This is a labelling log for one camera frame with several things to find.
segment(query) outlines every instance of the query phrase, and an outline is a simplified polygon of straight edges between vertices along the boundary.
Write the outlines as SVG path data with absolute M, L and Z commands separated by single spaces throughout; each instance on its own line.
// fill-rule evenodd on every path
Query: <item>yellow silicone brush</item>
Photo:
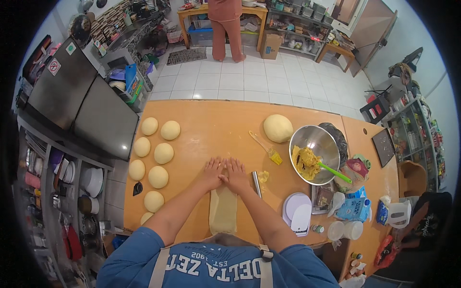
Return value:
M 280 165 L 282 163 L 282 158 L 280 158 L 280 154 L 278 154 L 277 151 L 275 151 L 272 148 L 268 149 L 266 146 L 264 146 L 264 144 L 262 144 L 261 141 L 259 141 L 258 136 L 252 131 L 248 131 L 248 133 L 250 134 L 251 137 L 253 137 L 253 139 L 256 140 L 256 142 L 258 142 L 267 151 L 267 153 L 269 154 L 269 158 L 272 161 L 274 161 L 275 164 Z

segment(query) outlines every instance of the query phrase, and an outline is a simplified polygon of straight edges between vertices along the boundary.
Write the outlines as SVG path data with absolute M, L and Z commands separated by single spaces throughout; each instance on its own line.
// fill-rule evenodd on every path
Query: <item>faucet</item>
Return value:
M 104 38 L 106 39 L 104 42 L 106 42 L 107 44 L 109 44 L 109 41 L 111 40 L 109 37 L 106 36 L 106 34 L 104 33 L 104 29 L 107 28 L 107 27 L 115 27 L 115 30 L 118 30 L 118 25 L 111 25 L 111 24 L 108 24 L 104 27 L 102 27 L 101 29 L 101 32 L 102 34 L 104 35 Z

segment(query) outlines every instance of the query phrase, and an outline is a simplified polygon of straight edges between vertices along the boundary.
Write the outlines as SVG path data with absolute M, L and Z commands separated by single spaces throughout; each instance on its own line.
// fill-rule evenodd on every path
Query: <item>hand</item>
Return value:
M 253 190 L 248 181 L 245 165 L 240 164 L 239 159 L 224 159 L 223 162 L 227 166 L 229 176 L 219 175 L 219 178 L 226 184 L 229 189 L 235 194 L 241 194 L 245 191 Z
M 221 157 L 211 157 L 210 161 L 205 163 L 202 175 L 197 180 L 197 184 L 206 191 L 214 190 L 221 186 L 222 182 L 219 175 L 223 171 L 224 164 L 221 164 Z

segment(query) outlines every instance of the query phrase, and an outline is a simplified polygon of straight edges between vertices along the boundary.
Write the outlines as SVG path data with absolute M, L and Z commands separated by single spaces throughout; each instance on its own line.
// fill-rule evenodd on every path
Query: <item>refrigerator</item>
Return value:
M 128 160 L 138 115 L 109 87 L 72 38 L 51 58 L 22 112 L 77 150 Z

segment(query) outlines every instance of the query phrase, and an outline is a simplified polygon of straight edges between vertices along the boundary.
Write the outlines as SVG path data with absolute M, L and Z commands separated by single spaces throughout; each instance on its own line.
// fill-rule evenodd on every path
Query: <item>mosaic tile backsplash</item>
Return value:
M 102 28 L 108 24 L 118 24 L 119 29 L 123 30 L 126 27 L 125 22 L 123 21 L 123 13 L 128 8 L 129 4 L 129 0 L 123 0 L 96 18 L 91 24 L 91 36 L 93 39 L 99 40 L 100 42 L 104 41 L 105 37 L 102 34 Z M 107 27 L 104 30 L 104 33 L 110 38 L 117 32 L 114 27 Z

